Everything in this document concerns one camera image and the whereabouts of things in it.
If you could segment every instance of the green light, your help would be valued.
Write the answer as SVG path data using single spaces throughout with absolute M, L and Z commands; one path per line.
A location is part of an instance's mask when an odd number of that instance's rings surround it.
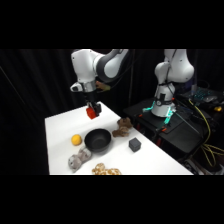
M 152 107 L 143 109 L 143 112 L 152 110 L 154 107 L 154 104 L 155 104 L 155 101 L 153 102 Z
M 170 107 L 169 111 L 167 113 L 167 118 L 166 118 L 166 120 L 164 122 L 165 124 L 168 124 L 170 122 L 170 119 L 171 119 L 172 115 L 173 115 L 173 111 L 171 110 L 171 107 Z

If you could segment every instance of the dark cube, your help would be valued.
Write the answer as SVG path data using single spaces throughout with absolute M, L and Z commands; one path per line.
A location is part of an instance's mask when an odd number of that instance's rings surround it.
M 137 139 L 134 138 L 129 142 L 129 147 L 133 152 L 137 152 L 141 148 L 142 143 Z

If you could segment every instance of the black curtain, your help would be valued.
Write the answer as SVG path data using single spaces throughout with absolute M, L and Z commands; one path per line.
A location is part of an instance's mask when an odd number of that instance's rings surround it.
M 93 50 L 103 54 L 111 51 Z M 0 173 L 48 174 L 44 119 L 85 105 L 82 94 L 70 92 L 70 86 L 77 81 L 71 63 L 72 51 L 0 49 L 3 69 L 0 69 Z M 192 64 L 195 51 L 188 50 Z M 223 91 L 224 50 L 198 51 L 199 78 L 208 81 L 211 89 Z M 164 60 L 164 53 L 163 49 L 136 49 L 135 59 L 138 57 L 131 105 L 154 95 L 157 86 L 154 70 Z M 129 106 L 130 80 L 131 70 L 116 88 L 99 95 L 120 116 L 124 116 L 123 109 Z M 221 147 L 220 139 L 217 137 L 216 142 Z

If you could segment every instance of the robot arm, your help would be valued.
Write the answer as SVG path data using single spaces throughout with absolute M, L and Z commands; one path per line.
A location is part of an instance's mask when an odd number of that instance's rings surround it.
M 88 105 L 87 114 L 91 119 L 98 117 L 101 106 L 97 104 L 96 77 L 109 83 L 119 78 L 121 67 L 130 54 L 129 49 L 113 49 L 109 54 L 99 54 L 90 49 L 75 50 L 72 62 L 78 82 L 72 92 L 83 92 Z
M 165 56 L 165 62 L 157 65 L 155 70 L 158 87 L 152 113 L 158 117 L 171 117 L 176 109 L 172 102 L 175 93 L 172 82 L 188 82 L 194 74 L 186 49 L 165 49 Z

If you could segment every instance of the teddy bear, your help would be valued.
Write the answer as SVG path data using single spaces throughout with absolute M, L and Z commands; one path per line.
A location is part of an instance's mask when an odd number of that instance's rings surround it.
M 131 120 L 127 118 L 122 118 L 117 122 L 119 129 L 113 131 L 112 134 L 114 138 L 116 137 L 128 137 L 129 136 L 129 129 L 133 127 L 131 124 Z

